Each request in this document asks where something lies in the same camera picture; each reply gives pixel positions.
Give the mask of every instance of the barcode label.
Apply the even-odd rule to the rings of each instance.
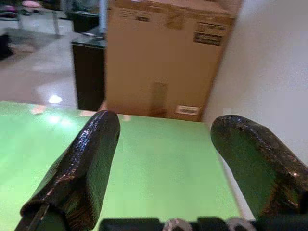
[[[196,116],[199,113],[199,109],[199,107],[187,107],[179,105],[177,106],[175,113]]]

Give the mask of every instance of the glossy black finger pad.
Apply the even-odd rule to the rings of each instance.
[[[42,204],[62,212],[72,231],[87,231],[98,221],[120,134],[117,115],[97,112],[53,163],[21,215]]]
[[[307,167],[268,128],[224,115],[214,121],[211,138],[256,218],[306,213]]]

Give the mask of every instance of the green mat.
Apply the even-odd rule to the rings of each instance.
[[[89,119],[60,108],[33,115],[33,107],[0,102],[1,231],[14,230],[22,205]],[[121,136],[100,220],[240,215],[203,123],[119,117]]]

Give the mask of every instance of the tiled floor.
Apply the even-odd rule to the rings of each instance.
[[[77,37],[72,32],[72,22],[59,19],[59,29],[62,35],[54,36],[52,14],[46,10],[44,15],[22,16],[24,30],[49,33],[49,41],[45,45],[14,55],[0,61],[0,100],[50,104],[52,95],[62,98],[60,106],[76,107],[74,66],[71,51],[71,40]],[[18,28],[15,21],[0,21],[0,30]],[[28,40],[35,44],[43,43],[42,37],[34,36]]]

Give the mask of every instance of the cardboard box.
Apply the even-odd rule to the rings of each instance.
[[[200,121],[233,22],[203,0],[116,0],[106,98],[122,114]]]

